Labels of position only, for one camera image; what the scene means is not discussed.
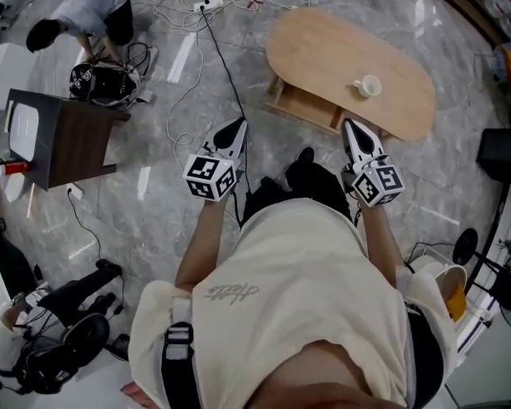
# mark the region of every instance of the black pants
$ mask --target black pants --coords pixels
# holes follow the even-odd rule
[[[274,181],[263,181],[257,190],[246,196],[244,225],[256,212],[290,199],[313,199],[342,213],[348,220],[347,196],[337,177],[322,165],[306,160],[296,160],[286,171],[286,181],[291,191],[285,191]]]
[[[50,292],[37,305],[53,312],[63,325],[72,325],[86,314],[106,314],[107,306],[101,302],[94,303],[84,313],[79,311],[79,307],[87,297],[95,294],[116,277],[118,273],[110,268],[97,269],[80,280],[73,280]]]
[[[123,6],[109,14],[104,20],[104,24],[108,28],[108,37],[110,37],[114,44],[128,44],[135,35],[133,29],[133,10],[130,7],[130,0],[127,0]]]

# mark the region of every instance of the black shorts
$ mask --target black shorts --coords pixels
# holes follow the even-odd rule
[[[133,30],[133,10],[130,7],[130,0],[114,10],[104,20],[108,28],[108,37],[116,45],[125,45],[130,42],[135,32]]]

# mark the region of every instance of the cream t-shirt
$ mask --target cream t-shirt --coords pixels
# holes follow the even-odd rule
[[[438,297],[425,304],[455,353],[433,284]],[[146,287],[129,345],[133,379],[161,407],[174,297],[189,294],[161,281]],[[193,290],[192,326],[204,407],[243,407],[277,366],[318,340],[346,349],[375,397],[406,406],[404,299],[365,257],[352,223],[312,200],[269,206],[246,223],[233,255]]]

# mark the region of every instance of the black strap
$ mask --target black strap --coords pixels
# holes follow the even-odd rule
[[[12,391],[14,391],[16,394],[18,394],[18,395],[26,395],[26,394],[30,394],[32,392],[31,386],[26,382],[22,371],[20,371],[17,368],[17,366],[15,366],[14,370],[9,370],[9,371],[0,370],[0,376],[8,377],[8,378],[14,378],[14,379],[17,380],[17,382],[20,385],[20,388],[19,389],[9,388]]]
[[[179,341],[175,337],[178,329],[188,329],[188,338]],[[161,376],[163,377],[164,391],[171,409],[200,409],[198,399],[196,372],[193,370],[192,357],[194,351],[191,348],[193,342],[193,328],[190,324],[175,323],[165,333],[163,356],[161,359]],[[187,348],[185,359],[167,359],[169,346],[182,346]]]
[[[445,363],[441,347],[422,310],[409,303],[407,317],[411,325],[416,370],[416,398],[413,409],[420,409],[438,393],[445,375]]]

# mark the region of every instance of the white box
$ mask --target white box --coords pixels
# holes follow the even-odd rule
[[[235,170],[231,160],[190,154],[182,177],[195,197],[220,201],[237,182]]]
[[[26,90],[36,55],[17,44],[0,44],[0,110],[6,108],[11,88]]]

